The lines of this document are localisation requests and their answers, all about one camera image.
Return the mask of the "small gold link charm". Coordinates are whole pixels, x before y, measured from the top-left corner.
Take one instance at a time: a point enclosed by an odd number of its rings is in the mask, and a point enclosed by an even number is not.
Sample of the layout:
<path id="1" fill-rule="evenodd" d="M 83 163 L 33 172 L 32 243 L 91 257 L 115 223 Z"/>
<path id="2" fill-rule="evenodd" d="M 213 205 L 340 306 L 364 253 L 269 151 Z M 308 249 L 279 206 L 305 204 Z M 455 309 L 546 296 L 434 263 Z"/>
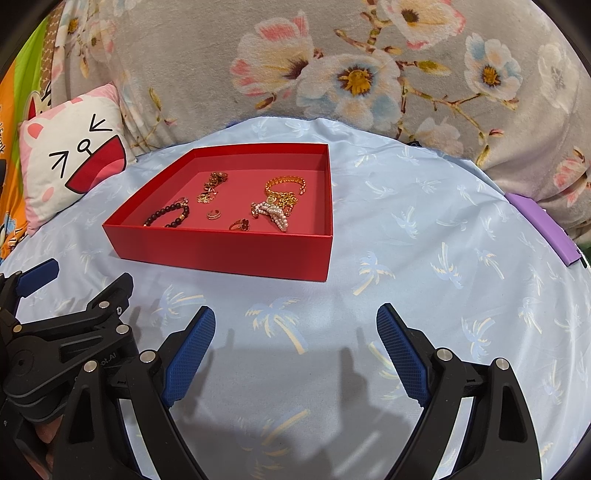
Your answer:
<path id="1" fill-rule="evenodd" d="M 216 185 L 218 185 L 228 179 L 228 174 L 226 172 L 212 172 L 211 179 Z"/>

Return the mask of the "left hand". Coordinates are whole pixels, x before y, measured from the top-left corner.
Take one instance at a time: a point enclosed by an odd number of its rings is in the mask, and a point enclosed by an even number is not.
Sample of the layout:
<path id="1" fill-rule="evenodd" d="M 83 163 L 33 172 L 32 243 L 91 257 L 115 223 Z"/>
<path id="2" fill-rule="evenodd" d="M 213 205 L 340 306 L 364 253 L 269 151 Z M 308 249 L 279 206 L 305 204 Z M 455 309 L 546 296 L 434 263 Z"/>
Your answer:
<path id="1" fill-rule="evenodd" d="M 61 419 L 45 424 L 25 422 L 17 435 L 24 458 L 40 479 L 51 479 L 54 464 L 54 440 Z"/>

